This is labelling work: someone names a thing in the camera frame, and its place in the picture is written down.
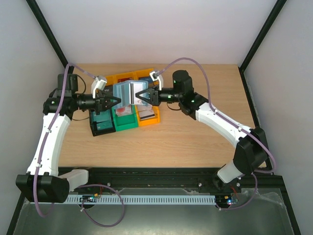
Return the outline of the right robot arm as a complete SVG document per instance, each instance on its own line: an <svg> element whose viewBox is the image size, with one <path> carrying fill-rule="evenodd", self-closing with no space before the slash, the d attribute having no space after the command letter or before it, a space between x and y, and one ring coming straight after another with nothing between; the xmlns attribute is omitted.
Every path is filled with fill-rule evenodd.
<svg viewBox="0 0 313 235"><path fill-rule="evenodd" d="M220 112L208 99L194 91L192 78L185 70L173 73L173 87L162 87L161 75L150 73L159 85L152 88L132 88L131 98L158 106L162 102L179 104L180 110L192 119L204 123L226 138L235 148L233 159L222 166L214 175L212 183L217 191L223 192L230 182L243 175L258 171L268 158L268 145L264 130L250 128Z"/></svg>

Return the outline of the blue card holder wallet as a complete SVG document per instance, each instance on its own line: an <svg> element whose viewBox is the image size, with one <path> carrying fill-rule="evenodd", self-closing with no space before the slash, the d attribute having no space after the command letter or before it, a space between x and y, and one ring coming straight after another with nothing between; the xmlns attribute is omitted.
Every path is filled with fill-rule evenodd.
<svg viewBox="0 0 313 235"><path fill-rule="evenodd" d="M141 90L148 88L147 81L141 80L128 80L113 85L113 96L121 99L121 102L115 105L113 108L118 109L134 104L135 94Z"/></svg>

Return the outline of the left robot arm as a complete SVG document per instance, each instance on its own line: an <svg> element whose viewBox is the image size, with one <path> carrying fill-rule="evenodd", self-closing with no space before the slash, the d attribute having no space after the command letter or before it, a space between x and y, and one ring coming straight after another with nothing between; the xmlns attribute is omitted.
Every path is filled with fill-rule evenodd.
<svg viewBox="0 0 313 235"><path fill-rule="evenodd" d="M59 157L66 131L77 110L99 114L120 103L120 98L105 93L107 80L94 79L91 93L78 93L77 74L58 75L58 87L43 105L43 129L34 158L25 175L18 175L16 186L30 202L63 203L68 194L89 179L85 169L59 175Z"/></svg>

